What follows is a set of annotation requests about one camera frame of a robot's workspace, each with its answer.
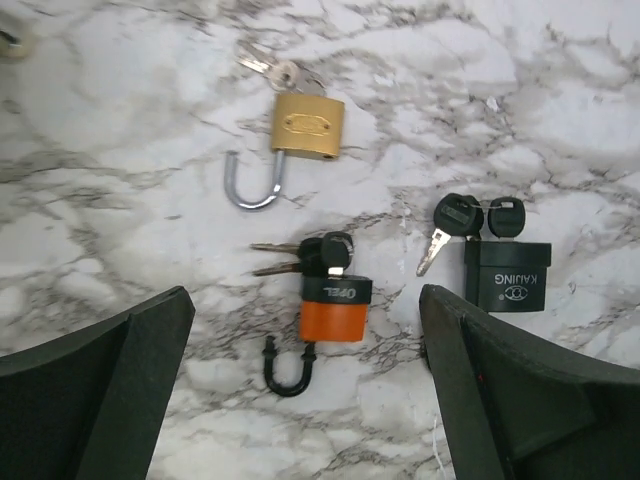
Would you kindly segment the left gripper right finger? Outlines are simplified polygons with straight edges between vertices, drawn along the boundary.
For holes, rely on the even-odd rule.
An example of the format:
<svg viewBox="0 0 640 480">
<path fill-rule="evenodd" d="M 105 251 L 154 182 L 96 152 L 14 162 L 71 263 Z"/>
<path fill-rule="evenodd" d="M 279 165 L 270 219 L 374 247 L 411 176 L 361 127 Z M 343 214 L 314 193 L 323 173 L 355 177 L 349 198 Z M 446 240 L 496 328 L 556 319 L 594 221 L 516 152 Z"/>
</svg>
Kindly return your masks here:
<svg viewBox="0 0 640 480">
<path fill-rule="evenodd" d="M 636 479 L 639 372 L 497 319 L 438 285 L 419 299 L 459 479 Z"/>
</svg>

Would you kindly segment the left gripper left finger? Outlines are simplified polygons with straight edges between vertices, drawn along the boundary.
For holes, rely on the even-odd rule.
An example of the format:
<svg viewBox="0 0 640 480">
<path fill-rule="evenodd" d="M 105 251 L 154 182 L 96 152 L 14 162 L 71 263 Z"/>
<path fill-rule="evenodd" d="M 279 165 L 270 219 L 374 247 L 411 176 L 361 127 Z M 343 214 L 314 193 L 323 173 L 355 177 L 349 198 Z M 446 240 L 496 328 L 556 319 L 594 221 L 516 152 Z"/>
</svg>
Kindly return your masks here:
<svg viewBox="0 0 640 480">
<path fill-rule="evenodd" d="M 2 357 L 2 478 L 145 478 L 194 316 L 177 286 Z"/>
</svg>

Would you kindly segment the black head key bunch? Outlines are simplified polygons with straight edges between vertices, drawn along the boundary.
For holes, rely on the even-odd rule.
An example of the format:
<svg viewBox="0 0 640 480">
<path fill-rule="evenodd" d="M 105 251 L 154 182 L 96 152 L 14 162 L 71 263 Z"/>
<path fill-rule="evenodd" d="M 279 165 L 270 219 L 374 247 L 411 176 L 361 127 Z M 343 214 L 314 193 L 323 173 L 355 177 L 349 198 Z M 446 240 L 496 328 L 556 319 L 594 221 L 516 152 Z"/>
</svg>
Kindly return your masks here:
<svg viewBox="0 0 640 480">
<path fill-rule="evenodd" d="M 479 240 L 484 223 L 487 223 L 491 233 L 498 238 L 517 237 L 526 223 L 523 201 L 505 196 L 492 200 L 488 206 L 482 206 L 472 195 L 445 195 L 434 208 L 434 232 L 416 268 L 416 275 L 422 277 L 426 274 L 440 250 L 452 238 Z"/>
<path fill-rule="evenodd" d="M 292 254 L 293 262 L 283 262 L 253 270 L 255 277 L 283 273 L 300 273 L 307 277 L 341 276 L 351 265 L 354 242 L 350 234 L 342 231 L 327 232 L 323 236 L 308 237 L 299 243 L 253 243 L 250 248 L 258 251 Z"/>
</svg>

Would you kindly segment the orange black padlock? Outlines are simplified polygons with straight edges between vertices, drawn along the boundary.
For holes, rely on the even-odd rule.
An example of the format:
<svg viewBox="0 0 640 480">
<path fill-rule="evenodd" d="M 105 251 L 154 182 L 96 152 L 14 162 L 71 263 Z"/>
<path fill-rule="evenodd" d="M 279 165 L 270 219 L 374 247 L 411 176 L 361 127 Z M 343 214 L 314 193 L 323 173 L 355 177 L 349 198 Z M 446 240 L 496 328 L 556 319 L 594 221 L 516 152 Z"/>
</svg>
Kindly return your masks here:
<svg viewBox="0 0 640 480">
<path fill-rule="evenodd" d="M 275 338 L 269 335 L 262 351 L 263 378 L 269 390 L 285 398 L 302 394 L 311 383 L 316 343 L 362 341 L 372 290 L 373 281 L 364 276 L 305 276 L 299 315 L 299 338 L 305 342 L 301 377 L 293 385 L 276 381 L 274 363 L 278 352 Z"/>
</svg>

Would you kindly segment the brass padlock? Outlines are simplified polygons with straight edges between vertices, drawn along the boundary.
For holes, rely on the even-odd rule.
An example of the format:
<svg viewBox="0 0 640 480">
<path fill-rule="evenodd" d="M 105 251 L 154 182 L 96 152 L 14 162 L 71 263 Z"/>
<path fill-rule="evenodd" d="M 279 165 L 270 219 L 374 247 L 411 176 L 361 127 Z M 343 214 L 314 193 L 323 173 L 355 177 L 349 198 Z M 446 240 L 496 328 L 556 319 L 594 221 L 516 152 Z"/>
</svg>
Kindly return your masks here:
<svg viewBox="0 0 640 480">
<path fill-rule="evenodd" d="M 238 153 L 225 156 L 224 190 L 228 200 L 245 211 L 261 210 L 281 194 L 289 157 L 332 161 L 339 157 L 345 103 L 326 96 L 279 93 L 272 112 L 270 149 L 274 154 L 270 190 L 258 201 L 241 197 L 236 188 Z"/>
</svg>

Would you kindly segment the silver small key bunch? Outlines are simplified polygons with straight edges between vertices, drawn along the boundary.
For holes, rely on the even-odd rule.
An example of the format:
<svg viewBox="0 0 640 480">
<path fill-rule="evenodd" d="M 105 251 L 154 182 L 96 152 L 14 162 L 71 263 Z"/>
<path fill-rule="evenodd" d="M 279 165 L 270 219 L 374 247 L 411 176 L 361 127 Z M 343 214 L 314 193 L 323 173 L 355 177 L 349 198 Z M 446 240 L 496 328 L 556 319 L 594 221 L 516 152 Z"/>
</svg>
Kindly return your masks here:
<svg viewBox="0 0 640 480">
<path fill-rule="evenodd" d="M 236 61 L 264 76 L 270 87 L 276 92 L 326 95 L 326 88 L 321 77 L 293 60 L 280 60 L 256 50 L 240 54 Z"/>
</svg>

